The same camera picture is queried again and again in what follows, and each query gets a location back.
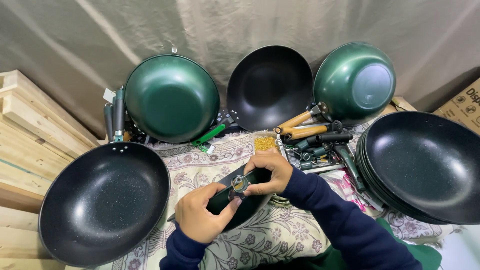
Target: fabric wall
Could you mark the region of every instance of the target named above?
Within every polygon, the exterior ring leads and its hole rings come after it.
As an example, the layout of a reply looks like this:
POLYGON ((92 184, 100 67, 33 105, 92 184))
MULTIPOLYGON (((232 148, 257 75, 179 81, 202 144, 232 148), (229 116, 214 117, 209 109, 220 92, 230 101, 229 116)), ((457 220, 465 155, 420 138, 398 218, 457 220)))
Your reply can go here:
POLYGON ((320 59, 366 41, 392 59, 396 95, 432 110, 480 76, 480 0, 0 0, 0 71, 19 69, 98 135, 105 87, 177 53, 216 79, 269 44, 320 59))

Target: floral carpet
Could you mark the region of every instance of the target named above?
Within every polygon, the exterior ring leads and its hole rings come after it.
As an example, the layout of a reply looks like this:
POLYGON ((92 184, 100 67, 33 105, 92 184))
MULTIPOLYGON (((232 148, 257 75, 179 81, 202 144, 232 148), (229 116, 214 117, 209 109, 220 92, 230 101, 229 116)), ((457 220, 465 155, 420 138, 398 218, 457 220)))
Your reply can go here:
MULTIPOLYGON (((350 130, 355 141, 362 127, 350 130)), ((253 155, 252 134, 230 137, 214 142, 215 151, 207 155, 191 145, 171 146, 158 150, 170 171, 171 190, 167 209, 150 236, 128 255, 99 270, 158 270, 167 252, 166 240, 175 226, 166 219, 174 213, 177 201, 189 191, 222 179, 253 155)), ((332 189, 345 200, 355 202, 367 215, 385 218, 395 235, 417 244, 437 243, 447 234, 456 232, 456 225, 431 225, 416 221, 398 212, 379 212, 357 197, 345 171, 327 174, 332 189)), ((278 208, 267 204, 239 228, 219 235, 206 249, 200 263, 202 270, 251 269, 297 257, 315 256, 330 245, 313 216, 306 211, 278 208)))

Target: green wok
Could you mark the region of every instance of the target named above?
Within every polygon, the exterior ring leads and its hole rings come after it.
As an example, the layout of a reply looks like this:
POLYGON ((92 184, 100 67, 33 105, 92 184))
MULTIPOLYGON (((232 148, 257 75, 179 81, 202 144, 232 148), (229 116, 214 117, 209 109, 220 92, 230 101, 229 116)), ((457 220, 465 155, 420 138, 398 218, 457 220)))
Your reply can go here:
POLYGON ((212 77, 194 61, 179 55, 150 57, 130 73, 124 89, 129 116, 148 135, 171 143, 215 135, 202 136, 218 114, 220 97, 212 77))
POLYGON ((379 115, 395 92, 396 76, 390 58, 365 42, 333 50, 313 83, 315 103, 329 122, 355 126, 379 115))

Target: navy blue sleeve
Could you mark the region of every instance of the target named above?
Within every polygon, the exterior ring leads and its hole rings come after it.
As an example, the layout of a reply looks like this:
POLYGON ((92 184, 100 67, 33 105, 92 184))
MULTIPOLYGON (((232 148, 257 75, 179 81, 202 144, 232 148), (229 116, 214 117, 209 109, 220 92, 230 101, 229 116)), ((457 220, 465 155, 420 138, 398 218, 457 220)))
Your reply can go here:
POLYGON ((280 196, 312 212, 349 269, 422 269, 405 245, 395 241, 355 203, 344 201, 320 176, 293 168, 292 177, 280 196))
POLYGON ((186 236, 175 223, 176 230, 167 239, 167 256, 160 260, 161 270, 198 270, 205 249, 210 244, 199 243, 186 236))

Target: black wok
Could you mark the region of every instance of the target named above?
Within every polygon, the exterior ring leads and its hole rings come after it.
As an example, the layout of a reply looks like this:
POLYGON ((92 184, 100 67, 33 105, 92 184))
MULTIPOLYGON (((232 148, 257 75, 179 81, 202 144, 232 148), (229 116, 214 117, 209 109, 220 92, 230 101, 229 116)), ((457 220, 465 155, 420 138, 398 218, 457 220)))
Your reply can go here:
POLYGON ((305 111, 313 93, 313 75, 305 58, 280 45, 249 53, 233 70, 227 107, 233 120, 250 131, 273 130, 305 111))
POLYGON ((425 112, 395 112, 377 119, 365 153, 389 192, 435 220, 480 223, 480 136, 425 112))
MULTIPOLYGON (((123 130, 119 104, 114 128, 123 130)), ((106 264, 148 236, 169 191, 167 167, 155 151, 133 142, 99 146, 76 158, 50 186, 38 219, 40 239, 67 265, 106 264)))

